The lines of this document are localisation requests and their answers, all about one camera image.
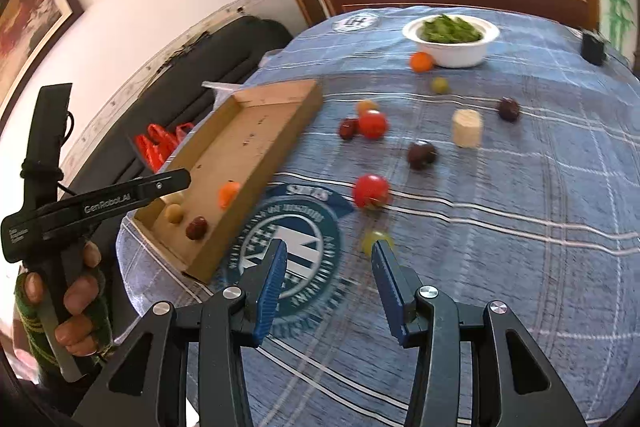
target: blue gripper pad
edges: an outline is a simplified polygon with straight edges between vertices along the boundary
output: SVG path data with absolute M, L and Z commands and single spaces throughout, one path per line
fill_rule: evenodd
M 404 308 L 398 287 L 396 286 L 394 278 L 391 276 L 391 270 L 387 264 L 385 253 L 383 253 L 383 247 L 380 246 L 381 243 L 382 241 L 379 241 L 373 245 L 371 270 L 373 271 L 373 277 L 376 279 L 376 286 L 378 286 L 382 307 L 385 309 L 389 331 L 398 339 L 398 343 L 402 346 L 408 336 L 407 329 L 404 325 Z
M 273 262 L 262 285 L 262 291 L 257 298 L 254 341 L 261 344 L 271 330 L 273 318 L 276 315 L 278 297 L 284 283 L 284 274 L 287 270 L 287 245 L 284 241 L 279 242 L 279 246 L 273 256 Z

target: cardboard box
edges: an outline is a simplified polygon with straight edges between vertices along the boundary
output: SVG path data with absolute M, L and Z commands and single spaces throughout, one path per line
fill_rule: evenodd
M 294 80 L 234 92 L 177 153 L 168 170 L 186 168 L 185 215 L 178 225 L 163 216 L 156 200 L 134 214 L 134 222 L 162 256 L 185 275 L 208 283 L 274 172 L 322 105 L 315 80 Z M 241 184 L 226 210 L 218 190 Z M 206 236 L 192 241 L 184 230 L 194 217 L 209 223 Z

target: cylindrical sponge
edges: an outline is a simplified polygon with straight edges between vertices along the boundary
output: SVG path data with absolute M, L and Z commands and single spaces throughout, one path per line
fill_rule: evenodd
M 473 109 L 459 109 L 451 120 L 451 138 L 458 147 L 480 147 L 482 115 Z

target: metal screw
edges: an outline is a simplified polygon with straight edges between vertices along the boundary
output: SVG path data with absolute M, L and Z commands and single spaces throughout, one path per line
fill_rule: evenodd
M 509 307 L 502 301 L 493 301 L 489 304 L 489 309 L 498 315 L 502 315 L 509 311 Z
M 438 289 L 433 286 L 423 286 L 420 288 L 420 296 L 425 299 L 433 299 L 438 296 Z
M 222 290 L 222 296 L 225 299 L 237 299 L 241 295 L 242 290 L 238 286 L 229 286 L 229 288 Z
M 158 302 L 154 305 L 154 313 L 156 315 L 164 315 L 165 313 L 168 313 L 170 309 L 171 304 L 168 302 Z

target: blue checkered tablecloth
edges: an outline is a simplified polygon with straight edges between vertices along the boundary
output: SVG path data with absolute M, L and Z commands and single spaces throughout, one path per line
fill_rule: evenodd
M 303 32 L 247 82 L 319 78 L 324 105 L 208 287 L 165 263 L 130 216 L 123 220 L 117 248 L 130 299 L 141 314 L 160 299 L 202 301 L 256 261 L 249 248 L 260 234 L 287 237 L 297 249 L 289 252 L 287 305 L 281 298 L 262 347 L 244 352 L 255 424 L 399 427 L 416 353 L 390 336 L 359 251 L 365 230 L 383 229 L 423 282 L 457 301 L 507 302 L 588 423 L 599 424 L 640 375 L 638 80 L 613 57 L 601 68 L 590 65 L 579 38 L 548 20 L 463 8 L 367 12 L 378 16 L 367 28 L 336 32 L 332 24 L 343 15 Z M 412 73 L 414 44 L 402 27 L 441 12 L 489 20 L 500 39 L 478 67 Z M 431 93 L 435 76 L 449 80 L 452 94 Z M 504 96 L 522 106 L 516 124 L 495 112 Z M 343 142 L 338 122 L 364 98 L 382 106 L 390 131 L 380 141 Z M 452 144 L 457 108 L 482 114 L 481 148 Z M 433 169 L 409 170 L 405 154 L 415 139 L 438 148 Z M 375 216 L 350 207 L 351 187 L 364 172 L 386 176 L 393 189 Z M 306 219 L 307 229 L 291 230 L 292 219 Z M 339 223 L 335 237 L 327 223 Z M 302 258 L 308 263 L 296 261 Z M 462 373 L 459 422 L 468 425 L 468 351 Z

